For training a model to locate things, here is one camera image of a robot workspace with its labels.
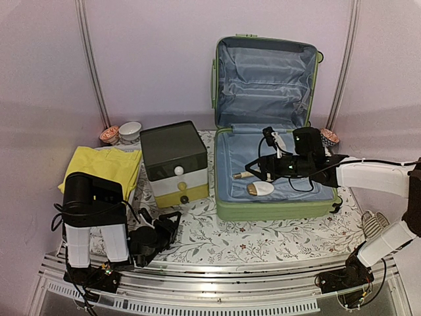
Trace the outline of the slim gold cosmetic pencil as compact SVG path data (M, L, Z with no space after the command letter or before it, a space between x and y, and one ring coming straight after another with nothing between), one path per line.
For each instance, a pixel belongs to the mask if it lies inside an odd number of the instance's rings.
M242 179L242 178L249 178L249 177L252 177L252 176L254 176L253 173L244 171L244 172L235 173L233 175L233 179L238 180L238 179Z

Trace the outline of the drawer cabinet with dark top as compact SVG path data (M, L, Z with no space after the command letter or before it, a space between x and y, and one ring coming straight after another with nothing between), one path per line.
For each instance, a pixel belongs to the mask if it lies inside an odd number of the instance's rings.
M209 196L207 148L192 121L146 129L139 136L158 208Z

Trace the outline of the plain yellow garment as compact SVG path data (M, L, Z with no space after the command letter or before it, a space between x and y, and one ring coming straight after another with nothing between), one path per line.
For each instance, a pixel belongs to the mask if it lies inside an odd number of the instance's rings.
M93 149L79 146L69 162L64 180L58 185L58 189L63 194L66 177L73 172L83 172L119 183L122 186L124 199L128 200L136 187L141 158L142 151L139 149L127 152L115 147Z

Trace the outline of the green hard-shell suitcase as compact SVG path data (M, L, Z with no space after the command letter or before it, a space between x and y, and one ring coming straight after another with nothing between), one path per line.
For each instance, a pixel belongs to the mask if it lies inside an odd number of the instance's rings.
M270 182L268 196L250 196L247 185L257 177L233 179L245 165L273 155L262 130L272 127L295 152L293 131L311 127L309 117L318 64L315 46L283 39L241 36L221 39L212 70L212 106L220 152L215 156L217 215L223 221L273 221L337 213L337 188L308 178L279 178Z

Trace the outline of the white plastic mesh basket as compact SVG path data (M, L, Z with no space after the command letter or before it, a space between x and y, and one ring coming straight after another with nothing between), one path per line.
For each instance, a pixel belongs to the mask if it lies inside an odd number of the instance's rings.
M73 172L65 180L62 218L65 224L77 228L124 224L128 200L119 183Z

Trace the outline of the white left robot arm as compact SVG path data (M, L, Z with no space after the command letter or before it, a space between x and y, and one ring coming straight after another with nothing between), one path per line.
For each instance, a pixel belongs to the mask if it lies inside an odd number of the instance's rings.
M64 229L66 272L64 280L84 290L116 293L121 272L146 267L175 241L181 213L153 219L145 208L134 211L124 200L122 185L73 172L64 182L62 204L56 204ZM91 265L91 229L98 228L107 261Z

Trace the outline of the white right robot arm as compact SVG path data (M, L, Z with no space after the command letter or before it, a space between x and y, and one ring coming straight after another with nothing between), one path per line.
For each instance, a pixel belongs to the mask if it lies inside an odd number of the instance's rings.
M262 141L274 154L259 154L245 166L263 184L280 178L307 179L331 188L360 188L400 196L407 201L401 216L390 219L382 211L362 215L364 241L350 254L342 269L320 273L316 284L322 293L347 291L370 286L372 267L390 253L420 237L420 161L393 162L356 158L325 152L320 131L313 127L293 131L294 151L288 152L272 128L262 131Z

